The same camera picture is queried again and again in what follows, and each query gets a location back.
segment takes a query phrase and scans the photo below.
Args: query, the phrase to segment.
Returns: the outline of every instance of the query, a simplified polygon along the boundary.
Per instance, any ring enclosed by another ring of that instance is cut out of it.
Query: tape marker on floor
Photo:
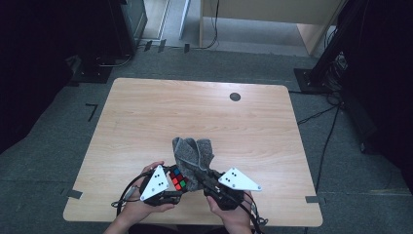
[[[158,53],[163,52],[165,48],[165,44],[167,43],[167,39],[161,41],[161,45],[159,45]]]
[[[325,205],[325,199],[318,196],[306,196],[307,203],[319,203],[320,205]]]
[[[183,50],[183,53],[186,54],[189,52],[189,44],[185,44],[185,49]]]
[[[89,103],[86,103],[86,106],[93,106],[93,107],[94,107],[94,110],[92,111],[92,114],[91,114],[91,116],[89,117],[89,120],[88,120],[88,122],[91,122],[92,118],[94,117],[94,113],[95,113],[96,110],[97,110],[98,104],[89,104]]]
[[[148,41],[145,45],[145,50],[144,51],[145,52],[149,51],[151,49],[151,46],[152,46],[152,41]]]
[[[73,189],[63,189],[63,191],[61,191],[61,195],[75,199],[81,199],[83,192],[76,191]]]

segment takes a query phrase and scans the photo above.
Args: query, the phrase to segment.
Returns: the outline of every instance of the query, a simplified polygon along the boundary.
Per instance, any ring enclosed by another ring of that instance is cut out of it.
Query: hand
[[[164,161],[152,163],[146,166],[142,172],[146,173],[150,170],[163,165]],[[144,177],[137,180],[132,186],[140,187]],[[137,200],[140,198],[139,189],[136,189],[129,200]],[[115,220],[109,225],[104,233],[125,233],[132,225],[142,221],[144,218],[152,213],[162,213],[174,208],[174,204],[163,204],[158,207],[149,206],[141,201],[128,202],[121,213],[115,218]]]
[[[251,192],[246,191],[245,193],[251,196]],[[246,195],[244,195],[244,199],[248,202],[243,201],[243,205],[251,211],[251,199]],[[251,234],[249,215],[241,207],[231,211],[222,211],[212,197],[207,196],[206,200],[209,203],[210,211],[222,219],[222,223],[230,234]]]

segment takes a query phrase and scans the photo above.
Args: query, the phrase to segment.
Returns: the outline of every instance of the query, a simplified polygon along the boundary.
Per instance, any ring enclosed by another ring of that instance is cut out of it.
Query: white triangular marker
[[[219,183],[224,184],[225,186],[234,190],[262,190],[260,185],[252,181],[252,179],[244,175],[240,170],[236,168],[230,169],[218,181]]]
[[[152,177],[146,185],[145,190],[143,190],[143,193],[140,196],[140,201],[145,201],[146,199],[151,198],[154,195],[167,190],[168,188],[169,183],[167,176],[165,175],[162,166],[159,165],[155,172],[152,174]]]

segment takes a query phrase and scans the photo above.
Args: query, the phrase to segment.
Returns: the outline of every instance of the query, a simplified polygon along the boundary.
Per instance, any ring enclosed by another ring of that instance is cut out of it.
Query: wooden table
[[[215,18],[217,1],[201,0],[200,47],[203,46],[204,17]],[[313,55],[320,40],[327,33],[330,25],[335,23],[346,2],[347,0],[219,0],[218,17],[297,23],[307,52],[309,55]],[[186,0],[179,32],[180,37],[190,3],[190,0]]]
[[[262,185],[252,194],[268,225],[321,225],[319,204],[305,199],[316,194],[286,87],[132,78],[113,84],[73,187],[83,196],[69,198],[64,218],[112,221],[110,204],[144,166],[175,164],[175,137],[209,138],[212,169],[236,167]],[[202,191],[144,222],[221,224]]]

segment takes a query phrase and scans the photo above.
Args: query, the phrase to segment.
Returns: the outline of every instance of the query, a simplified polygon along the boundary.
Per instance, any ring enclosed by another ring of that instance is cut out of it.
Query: black equipment
[[[143,0],[74,0],[59,3],[82,63],[72,81],[106,83],[111,65],[136,50],[147,17]]]
[[[398,166],[413,193],[412,12],[411,1],[348,1],[317,65],[306,75],[295,72],[302,92],[316,93],[311,86],[322,85],[329,65],[344,56],[340,95],[361,151],[383,154]]]
[[[168,172],[173,173],[173,171],[175,171],[174,168],[175,167],[164,168],[165,174],[167,174]],[[146,186],[148,185],[148,182],[153,176],[154,172],[155,170],[150,171],[150,174],[148,174],[146,178],[143,180],[139,188],[140,194],[142,194],[143,191],[146,189]],[[184,193],[184,189],[177,190],[177,191],[162,191],[156,194],[155,196],[146,199],[143,202],[148,205],[154,206],[154,207],[161,206],[163,204],[175,204],[176,205],[180,202],[180,198],[183,193]]]
[[[204,186],[205,196],[211,196],[222,211],[234,210],[243,202],[244,192],[220,184],[218,180],[222,175],[216,170],[195,172],[198,182]]]

